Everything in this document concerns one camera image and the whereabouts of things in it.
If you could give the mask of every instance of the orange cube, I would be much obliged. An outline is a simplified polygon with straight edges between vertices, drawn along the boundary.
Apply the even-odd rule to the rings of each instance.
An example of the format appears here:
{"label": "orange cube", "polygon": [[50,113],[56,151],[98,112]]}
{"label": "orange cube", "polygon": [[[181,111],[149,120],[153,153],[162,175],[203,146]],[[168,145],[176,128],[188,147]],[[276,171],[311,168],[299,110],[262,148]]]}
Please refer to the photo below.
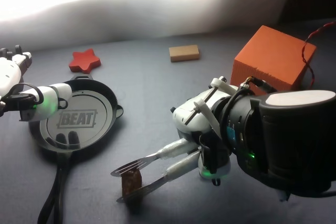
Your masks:
{"label": "orange cube", "polygon": [[[236,56],[231,75],[231,85],[239,86],[249,76],[267,81],[279,91],[297,90],[307,69],[301,51],[305,42],[261,26]],[[310,62],[316,46],[307,44],[305,59]],[[255,94],[265,94],[253,84]]]}

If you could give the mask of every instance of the red star-shaped object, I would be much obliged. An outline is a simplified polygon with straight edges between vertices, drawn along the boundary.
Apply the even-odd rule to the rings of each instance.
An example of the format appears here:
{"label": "red star-shaped object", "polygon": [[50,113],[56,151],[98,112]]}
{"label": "red star-shaped object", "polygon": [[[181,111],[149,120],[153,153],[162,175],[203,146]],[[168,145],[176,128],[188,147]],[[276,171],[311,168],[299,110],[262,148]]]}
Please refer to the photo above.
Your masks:
{"label": "red star-shaped object", "polygon": [[70,62],[69,68],[72,72],[90,73],[93,68],[101,65],[100,59],[90,48],[85,52],[73,52],[73,61]]}

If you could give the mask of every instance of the beat logo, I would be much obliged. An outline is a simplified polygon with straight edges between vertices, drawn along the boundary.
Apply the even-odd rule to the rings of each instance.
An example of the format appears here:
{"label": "beat logo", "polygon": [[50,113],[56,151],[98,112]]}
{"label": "beat logo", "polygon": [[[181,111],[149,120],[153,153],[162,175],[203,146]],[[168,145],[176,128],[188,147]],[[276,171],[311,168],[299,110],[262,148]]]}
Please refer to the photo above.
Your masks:
{"label": "beat logo", "polygon": [[93,128],[97,110],[65,110],[62,111],[57,124],[58,129]]}

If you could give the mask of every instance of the blue label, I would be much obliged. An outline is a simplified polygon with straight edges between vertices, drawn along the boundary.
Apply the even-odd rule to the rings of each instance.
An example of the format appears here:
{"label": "blue label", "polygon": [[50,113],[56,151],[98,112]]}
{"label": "blue label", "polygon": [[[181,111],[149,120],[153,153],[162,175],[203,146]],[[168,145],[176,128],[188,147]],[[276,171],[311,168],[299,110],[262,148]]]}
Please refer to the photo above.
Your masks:
{"label": "blue label", "polygon": [[236,132],[233,128],[226,127],[226,133],[229,140],[236,141]]}

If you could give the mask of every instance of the table surface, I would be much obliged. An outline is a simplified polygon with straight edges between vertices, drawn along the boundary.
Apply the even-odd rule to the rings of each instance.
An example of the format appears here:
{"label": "table surface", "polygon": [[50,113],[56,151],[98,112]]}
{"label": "table surface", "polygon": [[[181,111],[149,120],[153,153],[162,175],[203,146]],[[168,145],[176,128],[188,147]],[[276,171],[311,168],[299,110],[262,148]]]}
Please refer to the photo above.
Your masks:
{"label": "table surface", "polygon": [[[305,39],[322,22],[276,28]],[[221,186],[200,180],[198,171],[167,183],[144,198],[137,211],[116,203],[121,179],[115,168],[154,153],[178,139],[170,108],[205,90],[213,78],[230,79],[235,56],[257,28],[145,41],[125,41],[33,53],[24,75],[37,86],[69,80],[73,51],[93,48],[102,66],[95,80],[116,94],[124,115],[113,126],[112,138],[87,149],[72,166],[64,197],[67,223],[335,223],[336,198],[291,196],[285,203],[276,192],[244,174],[231,157],[232,171]],[[312,40],[318,49],[312,61],[316,89],[336,91],[336,33],[326,30]],[[169,47],[197,44],[201,59],[170,63]],[[307,73],[303,85],[310,82]],[[37,147],[19,113],[0,118],[0,223],[36,223],[56,173],[53,157]],[[181,157],[159,160],[143,169],[149,184]]]}

